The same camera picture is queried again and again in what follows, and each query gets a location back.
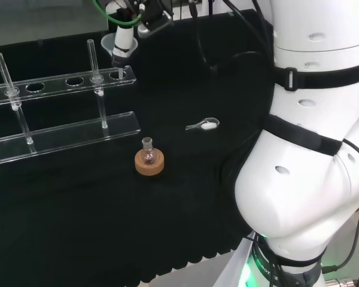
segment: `cork flask stand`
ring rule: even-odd
[[[164,168],[164,155],[156,148],[153,148],[151,138],[143,138],[142,146],[144,147],[135,155],[134,162],[136,170],[145,176],[158,175]]]

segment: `green light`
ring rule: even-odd
[[[241,277],[239,278],[238,287],[244,287],[246,285],[246,281],[250,278],[251,270],[249,265],[245,264],[245,266],[242,269]]]
[[[248,264],[245,264],[242,272],[241,277],[239,278],[238,287],[257,287],[257,282],[253,274],[251,273],[250,267]]]

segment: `black tablecloth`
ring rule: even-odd
[[[246,16],[259,27],[255,14]],[[212,63],[259,50],[229,15],[201,19]],[[237,247],[250,229],[216,170],[249,137],[273,84],[263,59],[236,59],[218,76],[202,65],[191,20],[139,43],[133,86],[105,90],[107,114],[134,111],[142,132],[0,165],[0,286],[136,286],[156,274]],[[105,32],[0,47],[14,81],[88,71],[86,40],[110,67]],[[31,130],[98,117],[92,92],[23,102]],[[185,132],[205,117],[208,132]],[[0,106],[0,137],[20,133]],[[165,154],[164,172],[134,169],[143,136]]]

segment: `black strap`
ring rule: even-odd
[[[266,254],[269,256],[267,260],[263,257],[260,250],[263,252],[263,254],[266,256]],[[259,269],[260,273],[268,280],[270,281],[271,276],[273,277],[272,284],[277,287],[282,286],[299,286],[299,287],[313,287],[315,283],[317,283],[320,275],[321,275],[321,257],[323,256],[323,253],[318,256],[317,258],[314,258],[309,261],[293,261],[293,266],[297,267],[303,267],[303,266],[309,266],[314,263],[315,266],[303,273],[299,274],[291,274],[283,271],[280,265],[283,265],[282,262],[285,258],[278,257],[274,253],[272,255],[269,255],[269,252],[266,252],[267,248],[259,248],[258,244],[253,244],[252,246],[252,257],[255,261],[255,264],[257,268]]]
[[[275,67],[275,82],[286,91],[299,88],[339,88],[359,83],[359,66],[327,72],[299,72],[296,68]]]
[[[264,248],[261,248],[261,251],[263,253],[263,255],[266,257],[266,258],[271,258],[273,256],[276,257],[276,260],[278,262],[279,265],[282,265],[282,266],[291,266],[291,267],[307,267],[307,266],[310,266],[314,263],[317,263],[321,258],[322,256],[324,255],[324,252],[325,252],[325,249],[324,251],[322,252],[322,254],[320,254],[319,256],[313,258],[313,259],[310,259],[310,260],[306,260],[306,261],[295,261],[295,260],[291,260],[291,259],[288,259],[288,258],[284,258],[282,256],[279,256],[277,254],[275,254],[271,248],[269,247],[269,245],[267,244],[267,242],[265,241],[265,239],[261,236],[259,237],[258,239],[258,242],[262,245],[264,245]]]
[[[285,141],[291,142],[292,144],[332,157],[337,154],[342,146],[341,141],[330,139],[310,130],[306,130],[291,124],[276,115],[269,114],[267,116],[264,121],[263,129]]]

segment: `clear acrylic stand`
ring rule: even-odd
[[[131,67],[125,67],[123,71],[119,68],[99,70],[93,40],[88,40],[87,45],[92,71],[14,83],[0,53],[0,71],[4,80],[4,84],[0,84],[0,105],[10,103],[23,132],[0,138],[0,164],[140,132],[134,112],[107,116],[104,105],[104,88],[136,81]],[[97,97],[99,118],[29,131],[22,101],[85,90],[93,90]]]

